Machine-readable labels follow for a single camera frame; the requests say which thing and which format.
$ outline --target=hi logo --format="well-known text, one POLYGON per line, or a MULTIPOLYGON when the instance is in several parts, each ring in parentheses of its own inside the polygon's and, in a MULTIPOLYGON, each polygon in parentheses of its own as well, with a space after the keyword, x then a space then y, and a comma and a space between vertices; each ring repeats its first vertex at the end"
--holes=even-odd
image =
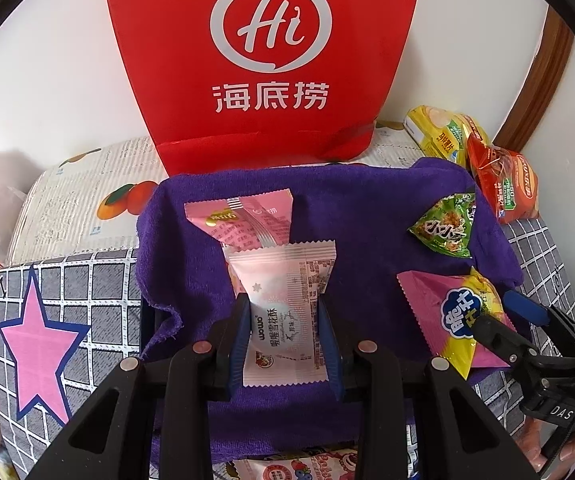
POLYGON ((210 33, 235 65, 252 72, 288 72, 324 49, 331 10, 327 0, 217 0, 210 33))

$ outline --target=blue label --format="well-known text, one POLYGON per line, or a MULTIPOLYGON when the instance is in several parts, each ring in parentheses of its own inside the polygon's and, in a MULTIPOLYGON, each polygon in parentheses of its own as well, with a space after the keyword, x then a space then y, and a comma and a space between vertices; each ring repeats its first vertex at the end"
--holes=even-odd
POLYGON ((481 315, 481 298, 467 287, 450 290, 441 305, 443 328, 457 339, 472 338, 472 325, 481 315))

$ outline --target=gray checkered fabric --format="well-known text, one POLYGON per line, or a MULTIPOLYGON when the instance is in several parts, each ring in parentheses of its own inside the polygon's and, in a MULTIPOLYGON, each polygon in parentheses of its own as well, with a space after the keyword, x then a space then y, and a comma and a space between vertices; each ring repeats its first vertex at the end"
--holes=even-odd
MULTIPOLYGON (((123 359, 137 355, 140 299, 137 250, 79 254, 34 263, 49 319, 91 325, 61 380, 75 412, 123 359)), ((30 266, 0 271, 0 322, 20 316, 30 266)), ((0 422, 5 445, 25 478, 61 429, 39 404, 16 420, 14 362, 0 335, 0 422)))
MULTIPOLYGON (((575 320, 575 299, 570 280, 552 234, 543 219, 518 220, 503 226, 523 270, 522 294, 553 306, 575 320)), ((544 355, 560 355, 541 328, 532 327, 544 355)))

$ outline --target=orange fruit print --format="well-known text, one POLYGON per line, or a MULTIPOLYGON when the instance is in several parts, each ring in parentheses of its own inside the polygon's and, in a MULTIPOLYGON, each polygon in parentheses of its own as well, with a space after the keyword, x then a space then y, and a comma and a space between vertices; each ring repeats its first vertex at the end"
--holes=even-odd
POLYGON ((125 184, 112 191, 107 197, 101 200, 96 216, 99 220, 109 220, 119 216, 128 208, 128 191, 134 187, 134 184, 125 184))
POLYGON ((128 212, 136 216, 140 215, 157 186, 156 182, 146 180, 130 189, 128 192, 128 212))

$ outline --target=red paper bag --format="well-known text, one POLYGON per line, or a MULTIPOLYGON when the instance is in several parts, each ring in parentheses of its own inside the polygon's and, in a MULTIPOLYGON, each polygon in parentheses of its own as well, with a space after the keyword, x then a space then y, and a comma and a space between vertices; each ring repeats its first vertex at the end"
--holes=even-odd
POLYGON ((108 0, 170 175, 364 150, 416 0, 108 0))

